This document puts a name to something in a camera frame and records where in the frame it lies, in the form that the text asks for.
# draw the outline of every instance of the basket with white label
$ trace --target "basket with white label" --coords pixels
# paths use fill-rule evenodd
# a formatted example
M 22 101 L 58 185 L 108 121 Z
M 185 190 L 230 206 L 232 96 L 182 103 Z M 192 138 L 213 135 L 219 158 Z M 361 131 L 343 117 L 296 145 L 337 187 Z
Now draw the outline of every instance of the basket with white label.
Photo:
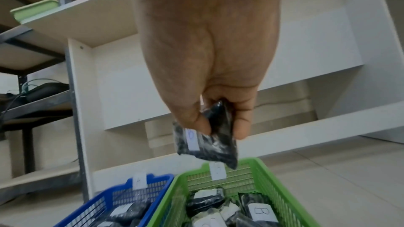
M 175 177 L 148 227 L 319 227 L 258 158 Z
M 174 176 L 135 173 L 123 185 L 101 192 L 55 227 L 145 227 Z

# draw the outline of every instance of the tile grout line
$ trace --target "tile grout line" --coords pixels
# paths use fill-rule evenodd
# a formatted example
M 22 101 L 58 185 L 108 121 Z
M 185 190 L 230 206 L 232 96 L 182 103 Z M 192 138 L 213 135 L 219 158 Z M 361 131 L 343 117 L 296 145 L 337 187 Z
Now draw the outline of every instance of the tile grout line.
M 316 165 L 318 165 L 318 166 L 320 166 L 320 167 L 322 167 L 322 168 L 324 168 L 324 169 L 328 170 L 329 172 L 333 173 L 334 175 L 336 175 L 336 176 L 338 176 L 338 177 L 341 177 L 342 179 L 344 179 L 344 180 L 346 180 L 346 181 L 350 182 L 351 184 L 355 185 L 356 187 L 359 187 L 359 188 L 361 188 L 362 190 L 364 190 L 364 191 L 366 191 L 366 192 L 368 192 L 368 193 L 370 193 L 370 194 L 374 195 L 375 197 L 377 197 L 377 198 L 379 198 L 379 199 L 381 199 L 381 200 L 383 200 L 383 201 L 387 202 L 388 204 L 392 205 L 393 207 L 395 207 L 395 208 L 399 209 L 400 211 L 404 211 L 404 209 L 402 209 L 401 207 L 399 207 L 399 206 L 396 206 L 396 205 L 392 204 L 390 201 L 386 200 L 385 198 L 382 198 L 382 197 L 380 197 L 379 195 L 374 194 L 373 192 L 371 192 L 371 191 L 369 191 L 369 190 L 367 190 L 367 189 L 363 188 L 362 186 L 360 186 L 360 185 L 358 185 L 358 184 L 356 184 L 356 183 L 352 182 L 351 180 L 349 180 L 349 179 L 347 179 L 347 178 L 345 178 L 345 177 L 341 176 L 340 174 L 335 173 L 334 171 L 332 171 L 332 170 L 328 169 L 327 167 L 325 167 L 325 166 L 323 166 L 323 165 L 318 164 L 317 162 L 315 162 L 315 161 L 313 161 L 313 160 L 311 160 L 311 159 L 309 159 L 309 158 L 305 157 L 304 155 L 302 155 L 302 154 L 300 154 L 300 153 L 298 153 L 298 152 L 296 152 L 296 151 L 293 151 L 293 152 L 294 152 L 294 153 L 296 153 L 296 154 L 298 154 L 298 155 L 300 155 L 300 156 L 302 156 L 303 158 L 305 158 L 305 159 L 307 159 L 307 160 L 309 160 L 309 161 L 313 162 L 314 164 L 316 164 Z

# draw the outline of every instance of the white cabinet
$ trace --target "white cabinet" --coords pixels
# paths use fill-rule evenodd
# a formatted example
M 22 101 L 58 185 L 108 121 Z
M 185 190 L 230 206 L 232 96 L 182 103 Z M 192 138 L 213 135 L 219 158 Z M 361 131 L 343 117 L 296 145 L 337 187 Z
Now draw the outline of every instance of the white cabinet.
M 90 195 L 136 170 L 178 174 L 202 163 L 153 149 L 169 144 L 156 136 L 167 135 L 171 117 L 143 60 L 130 0 L 78 0 L 23 23 L 69 46 Z M 239 142 L 240 157 L 404 126 L 403 58 L 385 0 L 282 0 L 279 46 L 260 94 L 266 102 L 267 90 L 307 83 L 313 105 L 299 108 L 319 120 L 261 125 Z

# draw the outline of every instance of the metal rack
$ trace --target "metal rack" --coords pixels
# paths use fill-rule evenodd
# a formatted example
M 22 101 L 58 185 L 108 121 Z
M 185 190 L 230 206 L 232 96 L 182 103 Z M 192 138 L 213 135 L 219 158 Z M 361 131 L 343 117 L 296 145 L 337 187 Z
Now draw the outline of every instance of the metal rack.
M 14 1 L 20 5 L 28 5 L 39 0 Z M 64 5 L 71 1 L 59 0 L 59 4 Z M 20 194 L 80 182 L 82 182 L 84 200 L 88 200 L 68 50 L 62 43 L 26 26 L 0 26 L 0 72 L 17 75 L 20 92 L 22 92 L 21 86 L 27 81 L 28 74 L 64 61 L 67 64 L 70 91 L 12 108 L 4 114 L 3 131 L 22 130 L 25 175 L 12 179 L 6 184 L 0 184 L 0 201 Z M 70 164 L 67 170 L 59 170 L 60 173 L 36 171 L 32 129 L 70 116 L 74 119 L 79 163 Z

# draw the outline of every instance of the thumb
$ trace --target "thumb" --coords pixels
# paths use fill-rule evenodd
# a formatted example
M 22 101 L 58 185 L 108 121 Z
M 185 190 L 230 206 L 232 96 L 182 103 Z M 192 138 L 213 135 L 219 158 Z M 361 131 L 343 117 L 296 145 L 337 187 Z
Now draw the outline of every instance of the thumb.
M 198 101 L 191 107 L 169 107 L 177 122 L 187 129 L 194 129 L 205 135 L 210 135 L 211 127 L 208 119 L 199 111 L 201 103 Z

